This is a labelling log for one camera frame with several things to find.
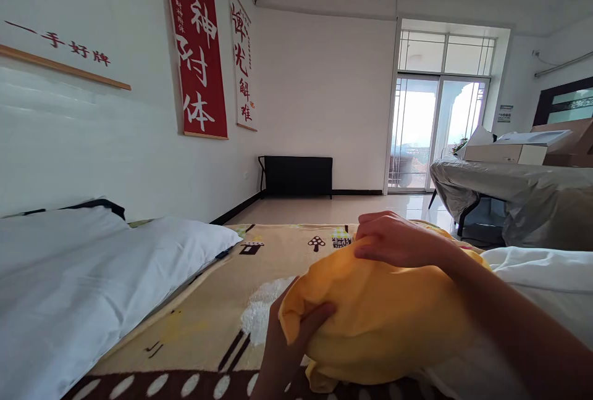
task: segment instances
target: red banner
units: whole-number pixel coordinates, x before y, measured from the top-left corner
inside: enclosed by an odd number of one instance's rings
[[[171,0],[183,100],[183,132],[228,139],[214,0]]]

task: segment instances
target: yellow cloth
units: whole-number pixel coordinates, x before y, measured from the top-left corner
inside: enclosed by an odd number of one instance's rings
[[[432,225],[424,227],[453,238]],[[314,335],[307,355],[311,390],[330,393],[338,381],[387,383],[436,364],[472,338],[473,327],[455,284],[434,266],[404,269],[354,257],[355,245],[313,264],[288,291],[279,320],[288,344],[301,317],[332,302],[337,312]],[[460,247],[487,269],[467,243]]]

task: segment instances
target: window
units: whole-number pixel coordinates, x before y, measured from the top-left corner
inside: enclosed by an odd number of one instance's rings
[[[593,77],[543,90],[533,125],[593,117]]]
[[[496,39],[402,31],[398,69],[488,76]]]

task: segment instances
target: black baseboard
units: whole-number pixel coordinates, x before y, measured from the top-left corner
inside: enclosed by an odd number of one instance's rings
[[[383,191],[382,190],[345,189],[345,190],[332,190],[332,194],[334,194],[334,195],[363,195],[363,196],[366,195],[366,196],[369,196],[369,195],[382,195]],[[265,195],[266,195],[266,189],[263,189],[262,191],[257,192],[255,195],[253,195],[246,201],[243,201],[237,207],[234,207],[231,210],[229,210],[228,212],[226,212],[225,214],[219,216],[217,219],[212,221],[210,224],[225,225],[227,222],[229,222],[231,219],[236,217],[239,213],[243,212],[243,210],[245,210],[247,207],[252,205],[258,199],[263,198]]]
[[[219,216],[217,219],[215,219],[214,221],[212,221],[210,224],[225,225],[231,219],[233,219],[234,217],[236,217],[239,213],[243,212],[247,207],[249,207],[254,202],[256,202],[258,199],[260,199],[262,196],[264,196],[265,193],[266,193],[266,190],[265,189],[262,190],[262,191],[260,191],[260,192],[257,192],[255,195],[253,195],[252,197],[250,197],[246,201],[243,201],[237,207],[234,207],[231,210],[229,210],[228,212],[226,212],[225,214]]]
[[[382,190],[350,190],[350,189],[342,189],[342,190],[332,190],[332,194],[335,195],[382,195]]]

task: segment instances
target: tile floor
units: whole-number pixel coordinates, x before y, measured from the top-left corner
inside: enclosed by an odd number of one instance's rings
[[[343,224],[358,223],[368,212],[392,210],[407,219],[422,219],[447,231],[453,218],[437,196],[428,209],[432,194],[388,196],[334,196],[319,198],[265,198],[256,201],[227,224]]]

